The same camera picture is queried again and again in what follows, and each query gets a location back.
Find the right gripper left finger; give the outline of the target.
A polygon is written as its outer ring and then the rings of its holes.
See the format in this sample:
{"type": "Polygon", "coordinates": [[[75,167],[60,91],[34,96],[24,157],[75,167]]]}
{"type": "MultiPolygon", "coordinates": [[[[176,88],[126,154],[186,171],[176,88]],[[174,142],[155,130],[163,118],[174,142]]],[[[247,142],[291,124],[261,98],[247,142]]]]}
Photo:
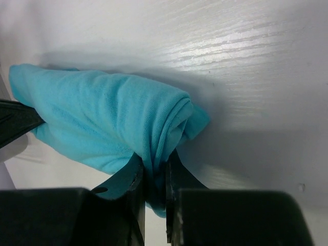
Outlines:
{"type": "Polygon", "coordinates": [[[144,245],[143,173],[134,154],[92,190],[1,191],[1,245],[144,245]]]}

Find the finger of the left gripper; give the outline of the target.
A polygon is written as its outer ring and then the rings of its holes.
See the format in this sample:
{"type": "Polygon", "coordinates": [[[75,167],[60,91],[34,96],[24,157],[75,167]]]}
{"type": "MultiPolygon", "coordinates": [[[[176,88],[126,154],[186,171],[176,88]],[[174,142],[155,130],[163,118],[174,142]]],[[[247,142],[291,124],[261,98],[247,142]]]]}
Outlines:
{"type": "Polygon", "coordinates": [[[34,108],[1,99],[1,148],[43,123],[44,120],[34,108]]]}

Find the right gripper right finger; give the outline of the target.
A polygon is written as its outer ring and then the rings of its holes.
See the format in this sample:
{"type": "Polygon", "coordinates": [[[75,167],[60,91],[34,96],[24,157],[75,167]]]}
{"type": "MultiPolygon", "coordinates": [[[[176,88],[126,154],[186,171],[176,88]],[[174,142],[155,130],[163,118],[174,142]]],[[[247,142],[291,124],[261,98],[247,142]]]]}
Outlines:
{"type": "Polygon", "coordinates": [[[296,200],[285,192],[216,190],[174,151],[166,164],[166,227],[171,245],[313,245],[296,200]]]}

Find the turquoise t shirt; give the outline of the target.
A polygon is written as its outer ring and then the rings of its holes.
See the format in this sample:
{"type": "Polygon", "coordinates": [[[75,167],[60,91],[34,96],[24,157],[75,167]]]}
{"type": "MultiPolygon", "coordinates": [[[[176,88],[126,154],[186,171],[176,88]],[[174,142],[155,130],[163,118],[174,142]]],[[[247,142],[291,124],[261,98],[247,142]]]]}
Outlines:
{"type": "Polygon", "coordinates": [[[11,66],[8,78],[14,98],[44,121],[34,136],[61,155],[108,174],[140,156],[147,205],[166,216],[162,165],[210,122],[187,92],[136,75],[31,64],[11,66]]]}

